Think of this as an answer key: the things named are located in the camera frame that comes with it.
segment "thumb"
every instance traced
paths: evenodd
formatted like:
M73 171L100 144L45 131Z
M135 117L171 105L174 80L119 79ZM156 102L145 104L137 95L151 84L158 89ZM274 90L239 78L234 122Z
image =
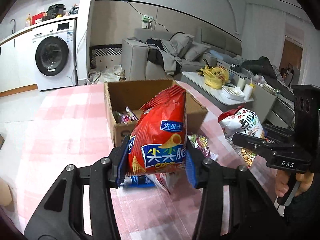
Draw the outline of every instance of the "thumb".
M306 192L313 181L313 173L307 171L305 174L296 174L296 180L300 181L300 187L298 188L297 192L294 194L295 197L299 196L301 193Z

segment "metal screw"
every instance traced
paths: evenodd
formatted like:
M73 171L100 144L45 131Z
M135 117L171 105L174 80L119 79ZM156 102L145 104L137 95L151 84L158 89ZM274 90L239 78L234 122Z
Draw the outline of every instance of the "metal screw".
M66 171L72 171L74 168L75 168L74 165L69 164L69 165L66 166Z
M102 164L107 164L107 163L110 162L110 159L108 157L104 157L100 161L101 161Z
M247 171L248 170L248 167L245 165L240 165L238 168L240 171Z
M210 158L205 158L205 159L203 159L202 162L203 162L205 165L210 165L210 164L213 162L213 160L210 159Z

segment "wooden baseboard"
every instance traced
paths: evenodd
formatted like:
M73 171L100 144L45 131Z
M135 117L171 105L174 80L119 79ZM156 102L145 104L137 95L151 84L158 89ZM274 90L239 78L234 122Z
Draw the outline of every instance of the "wooden baseboard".
M25 87L15 88L15 89L11 89L11 90L8 90L8 91L1 92L0 93L0 97L5 97L5 96L18 94L18 93L21 93L21 92L26 92L26 91L35 90L35 89L38 89L37 84L28 85L28 86L25 86Z

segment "white cabinet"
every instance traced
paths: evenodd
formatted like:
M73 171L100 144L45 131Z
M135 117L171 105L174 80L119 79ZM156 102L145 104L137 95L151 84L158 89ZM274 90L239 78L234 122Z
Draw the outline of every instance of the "white cabinet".
M0 92L36 84L32 32L0 46Z
M15 55L18 63L20 86L36 84L35 53L32 49L32 32L27 32L15 38Z
M15 53L15 40L7 41L0 48L0 92L3 92L20 87L20 80Z

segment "blue wire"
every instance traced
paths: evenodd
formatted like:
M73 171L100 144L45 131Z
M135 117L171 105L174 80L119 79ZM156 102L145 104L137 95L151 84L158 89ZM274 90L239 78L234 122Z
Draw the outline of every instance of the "blue wire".
M139 14L141 14L142 16L147 17L147 18L149 18L149 19L151 19L151 20L154 20L154 19L152 19L152 18L150 18L150 17L148 17L148 16L145 16L145 15L142 14L141 12L139 12L132 4L129 3L128 1L126 1L126 0L119 0L119 1L126 2L126 3L130 4L130 5L132 6L132 8L135 9ZM162 24L160 24L160 23L158 23L158 24L161 25L161 26L163 26L163 27L167 30L167 32L169 32L168 29L167 29L164 25L162 25Z

